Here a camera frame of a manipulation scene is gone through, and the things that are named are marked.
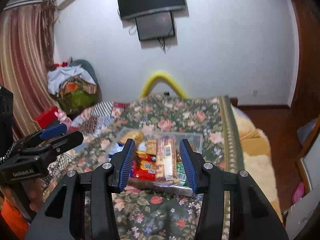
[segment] pink toy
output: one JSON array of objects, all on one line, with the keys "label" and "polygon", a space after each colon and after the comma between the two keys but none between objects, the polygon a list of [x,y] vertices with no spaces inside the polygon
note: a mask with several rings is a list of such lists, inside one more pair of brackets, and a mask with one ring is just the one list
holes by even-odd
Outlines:
[{"label": "pink toy", "polygon": [[303,195],[304,195],[304,184],[303,182],[300,182],[296,191],[292,196],[292,203],[293,204],[297,203],[300,199],[302,199]]},{"label": "pink toy", "polygon": [[69,130],[72,121],[69,117],[67,117],[67,114],[60,109],[58,109],[58,112],[54,112],[54,114],[56,115],[60,123],[64,123],[67,126],[67,129]]}]

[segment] striped curtain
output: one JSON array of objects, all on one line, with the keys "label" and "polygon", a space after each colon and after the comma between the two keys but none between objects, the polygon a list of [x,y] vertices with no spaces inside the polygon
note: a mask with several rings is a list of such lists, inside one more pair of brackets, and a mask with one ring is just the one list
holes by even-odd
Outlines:
[{"label": "striped curtain", "polygon": [[13,135],[17,140],[39,129],[34,119],[55,101],[48,93],[53,68],[54,4],[23,5],[0,15],[0,85],[13,93]]}]

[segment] blue clamp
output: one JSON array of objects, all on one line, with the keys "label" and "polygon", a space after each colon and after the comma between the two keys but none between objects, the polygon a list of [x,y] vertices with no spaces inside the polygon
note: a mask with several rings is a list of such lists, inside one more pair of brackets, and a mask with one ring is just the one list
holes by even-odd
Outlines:
[{"label": "blue clamp", "polygon": [[67,132],[67,130],[67,126],[64,123],[61,123],[55,127],[43,130],[40,135],[40,139],[46,141]]}]

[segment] wooden floor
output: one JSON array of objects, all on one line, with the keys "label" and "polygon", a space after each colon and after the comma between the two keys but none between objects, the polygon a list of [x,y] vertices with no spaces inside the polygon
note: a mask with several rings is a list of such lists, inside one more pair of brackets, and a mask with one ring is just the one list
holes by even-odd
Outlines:
[{"label": "wooden floor", "polygon": [[299,127],[287,109],[244,110],[268,136],[275,170],[281,211],[292,205],[292,195],[301,182],[295,161],[301,150],[296,131]]}]

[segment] pile of clothes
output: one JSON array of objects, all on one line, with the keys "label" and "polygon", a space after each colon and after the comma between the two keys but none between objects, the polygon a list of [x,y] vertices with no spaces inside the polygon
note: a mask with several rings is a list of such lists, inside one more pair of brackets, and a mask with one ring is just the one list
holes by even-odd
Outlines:
[{"label": "pile of clothes", "polygon": [[78,115],[98,100],[97,83],[81,64],[58,66],[48,72],[47,80],[49,93],[67,115]]}]

